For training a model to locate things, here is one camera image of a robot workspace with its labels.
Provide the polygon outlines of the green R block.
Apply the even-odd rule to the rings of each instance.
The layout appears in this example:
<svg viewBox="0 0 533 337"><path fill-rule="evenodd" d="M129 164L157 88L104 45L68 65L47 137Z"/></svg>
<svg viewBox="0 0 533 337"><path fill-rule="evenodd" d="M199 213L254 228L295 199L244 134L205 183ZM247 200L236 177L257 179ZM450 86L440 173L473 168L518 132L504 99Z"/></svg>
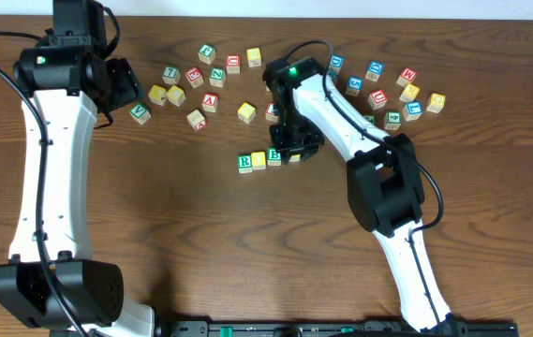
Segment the green R block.
<svg viewBox="0 0 533 337"><path fill-rule="evenodd" d="M237 158L238 170L241 174L253 171L252 158L250 154L242 154Z"/></svg>

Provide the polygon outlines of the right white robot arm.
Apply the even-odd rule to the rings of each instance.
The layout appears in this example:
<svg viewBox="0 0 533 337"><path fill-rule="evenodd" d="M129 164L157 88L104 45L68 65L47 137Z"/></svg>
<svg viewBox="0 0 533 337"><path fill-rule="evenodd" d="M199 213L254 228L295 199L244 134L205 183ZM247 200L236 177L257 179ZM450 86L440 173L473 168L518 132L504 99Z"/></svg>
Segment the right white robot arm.
<svg viewBox="0 0 533 337"><path fill-rule="evenodd" d="M417 332L441 332L451 309L429 261L422 221L422 182L430 174L417 161L404 134L390 136L366 120L334 87L312 57L270 62L262 75L280 122L270 128L284 163L306 159L325 142L347 169L348 205L387 258L400 297L403 320Z"/></svg>

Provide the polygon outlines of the yellow O block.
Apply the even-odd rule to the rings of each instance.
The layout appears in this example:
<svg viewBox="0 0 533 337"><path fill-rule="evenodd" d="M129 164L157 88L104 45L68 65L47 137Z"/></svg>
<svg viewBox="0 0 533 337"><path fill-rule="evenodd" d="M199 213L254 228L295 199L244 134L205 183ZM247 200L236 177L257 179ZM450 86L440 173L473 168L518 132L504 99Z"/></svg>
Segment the yellow O block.
<svg viewBox="0 0 533 337"><path fill-rule="evenodd" d="M262 170L267 167L267 157L264 151L253 152L251 154L251 165L253 170Z"/></svg>
<svg viewBox="0 0 533 337"><path fill-rule="evenodd" d="M290 157L290 162L291 163L295 163L295 162L299 162L301 160L301 156L299 154L294 154Z"/></svg>

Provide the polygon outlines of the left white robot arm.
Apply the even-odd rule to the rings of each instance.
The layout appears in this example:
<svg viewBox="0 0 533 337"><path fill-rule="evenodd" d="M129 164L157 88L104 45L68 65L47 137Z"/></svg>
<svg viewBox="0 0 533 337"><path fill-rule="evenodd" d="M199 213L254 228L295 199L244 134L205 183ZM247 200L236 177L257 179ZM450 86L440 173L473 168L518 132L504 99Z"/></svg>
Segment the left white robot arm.
<svg viewBox="0 0 533 337"><path fill-rule="evenodd" d="M155 310L124 291L121 270L96 261L87 232L89 148L98 116L142 98L129 63L107 38L112 12L97 1L56 1L53 27L22 51L7 83L26 126L22 206L0 304L53 336L162 336Z"/></svg>

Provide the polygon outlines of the green B block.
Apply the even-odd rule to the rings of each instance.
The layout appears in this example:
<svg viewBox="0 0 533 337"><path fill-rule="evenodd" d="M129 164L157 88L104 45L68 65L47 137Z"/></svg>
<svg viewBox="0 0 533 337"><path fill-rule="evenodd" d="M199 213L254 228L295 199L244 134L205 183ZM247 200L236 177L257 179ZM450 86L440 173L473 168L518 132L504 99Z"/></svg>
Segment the green B block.
<svg viewBox="0 0 533 337"><path fill-rule="evenodd" d="M281 154L273 147L268 149L267 165L268 166L281 166L282 165Z"/></svg>

